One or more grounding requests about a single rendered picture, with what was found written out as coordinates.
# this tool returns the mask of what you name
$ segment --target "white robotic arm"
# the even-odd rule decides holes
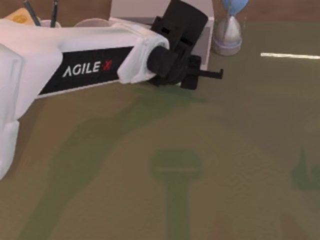
[[[134,23],[46,28],[0,20],[0,179],[14,159],[18,119],[36,98],[112,82],[182,82],[195,89],[196,75],[221,79],[222,71],[199,71],[199,58],[191,56],[207,21],[180,0],[150,30]]]

